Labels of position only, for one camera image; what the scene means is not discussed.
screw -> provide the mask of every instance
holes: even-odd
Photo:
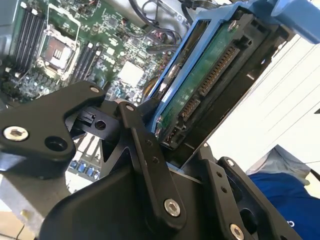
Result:
[[[169,198],[169,199],[164,201],[164,209],[172,217],[178,217],[180,215],[180,206],[179,206],[179,204],[175,200],[173,200],[171,198]]]
[[[241,231],[241,229],[237,225],[231,224],[230,225],[230,230],[231,230],[232,235],[237,240],[244,240],[245,239],[244,233]]]
[[[228,159],[227,162],[228,162],[228,164],[229,164],[231,167],[233,167],[233,166],[235,165],[234,162],[231,161],[230,159]]]
[[[20,142],[25,140],[29,136],[29,133],[23,127],[9,126],[3,131],[3,135],[8,140]]]
[[[130,106],[130,105],[126,105],[125,106],[127,109],[129,109],[130,111],[134,111],[135,109],[132,107],[132,106]]]
[[[228,27],[228,32],[231,32],[233,29],[237,28],[237,26],[239,26],[239,25],[237,25],[237,21],[233,20]]]
[[[92,92],[95,92],[95,93],[100,92],[99,89],[96,88],[96,87],[94,87],[94,86],[90,87],[90,90],[91,90]]]

green circuit board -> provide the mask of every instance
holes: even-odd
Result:
[[[233,39],[236,31],[229,31],[229,25],[230,23],[226,22],[220,26],[220,29],[212,38],[202,56],[194,65],[192,71],[160,115],[155,129],[158,138],[163,139],[170,137],[168,134],[171,133],[172,127],[176,124],[174,119],[177,118],[179,113],[186,106],[195,90],[197,90],[204,81],[208,72],[211,71],[215,62],[221,57],[226,47]]]
[[[63,36],[72,40],[77,36],[77,24],[54,9],[50,8],[48,11],[48,5],[52,4],[57,8],[64,9],[75,20],[79,21],[77,42],[80,53],[78,60],[81,59],[81,53],[88,44],[97,48],[96,51],[99,51],[99,55],[92,62],[90,72],[86,75],[85,80],[102,88],[108,82],[119,79],[119,73],[127,62],[143,71],[143,75],[136,86],[142,88],[148,80],[158,75],[158,71],[162,70],[169,61],[168,55],[162,53],[148,54],[146,48],[154,44],[152,39],[149,37],[131,37],[128,34],[129,31],[133,35],[141,36],[146,31],[118,13],[105,0],[25,0],[21,3],[24,3],[28,9],[36,10],[38,15],[45,19],[44,28],[48,23]],[[11,55],[15,52],[19,41],[19,33],[22,31],[24,11],[25,8],[20,7],[15,18],[15,29],[10,48]],[[49,44],[49,40],[44,41],[44,47]],[[11,79],[21,93],[27,96],[27,100],[38,98],[75,82],[70,79],[71,77],[61,80],[61,76],[58,74],[47,74],[36,64],[39,57],[37,51],[41,47],[40,45],[41,43],[36,46],[32,67],[28,69],[26,76],[24,76],[25,80],[19,80],[21,77],[12,77]]]

black metal arm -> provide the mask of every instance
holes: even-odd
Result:
[[[104,97],[83,81],[0,113],[0,169],[15,186],[20,177],[58,181],[73,139],[102,140],[102,178],[44,211],[40,240],[300,239],[239,166],[216,161],[208,146],[185,166],[189,176],[169,170],[144,124],[154,99],[135,107]]]

black metal bracket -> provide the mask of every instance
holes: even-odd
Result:
[[[217,164],[228,176],[238,213],[250,234],[259,240],[301,239],[234,160],[222,157]]]
[[[148,226],[155,232],[182,229],[187,221],[186,210],[155,135],[147,131],[142,113],[131,103],[120,102],[118,112],[124,128],[121,129],[119,143],[106,160],[101,174],[108,175],[131,159],[139,194],[147,203],[145,214]],[[172,216],[165,210],[166,200],[174,200],[178,204],[178,216]]]
[[[149,230],[159,237],[181,239],[186,236],[188,229],[185,226],[190,227],[193,216],[199,216],[195,212],[201,211],[204,216],[200,217],[199,223],[205,220],[212,226],[207,228],[209,239],[300,239],[239,166],[226,157],[219,161],[214,159],[207,144],[189,161],[189,166],[184,166],[188,175],[202,181],[201,185],[195,179],[188,180],[192,182],[191,191],[201,196],[184,193],[182,200],[179,193],[186,191],[182,190],[181,179],[188,177],[176,175],[173,179],[156,137],[144,124],[158,103],[151,99],[141,107],[135,107],[126,101],[103,101],[104,97],[101,89],[82,81],[1,112],[1,171],[41,179],[58,177],[65,172],[75,154],[73,139],[89,132],[102,139],[104,158],[103,179],[92,184],[92,189],[104,180],[103,185],[106,184],[108,190],[94,190],[90,196],[81,193],[86,196],[82,198],[82,204],[89,199],[97,202],[102,192],[112,203],[114,200],[108,191],[120,193],[112,189],[113,179],[122,178],[123,166],[129,165],[125,172],[131,175],[133,171],[135,184],[130,186],[137,194],[143,218]],[[8,135],[7,129],[12,126],[23,128],[27,135],[21,138],[17,130]],[[62,210],[62,215],[56,217],[63,218],[63,214],[72,217],[73,208],[66,203],[75,198],[77,193],[57,204],[57,208],[63,207],[60,210],[64,207],[68,210]],[[191,215],[188,222],[185,206]],[[60,213],[55,208],[49,214],[51,217]]]
[[[66,127],[66,119],[86,106],[105,99],[102,89],[82,81],[0,113],[0,170],[41,179],[56,178],[67,169],[76,148]],[[25,132],[12,134],[8,127]],[[27,137],[10,140],[10,136]]]

screw hole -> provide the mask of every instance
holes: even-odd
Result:
[[[59,136],[48,136],[44,140],[46,147],[55,152],[63,152],[68,148],[67,142]]]
[[[225,194],[228,192],[227,189],[225,189],[223,186],[221,187],[222,192],[224,192]]]
[[[155,164],[158,164],[160,161],[159,161],[159,159],[157,157],[154,156],[152,158],[152,162],[155,163]]]
[[[94,124],[94,126],[98,130],[104,130],[106,128],[106,123],[102,120],[99,120]]]
[[[150,147],[152,146],[152,141],[150,141],[149,139],[145,140],[145,143]]]

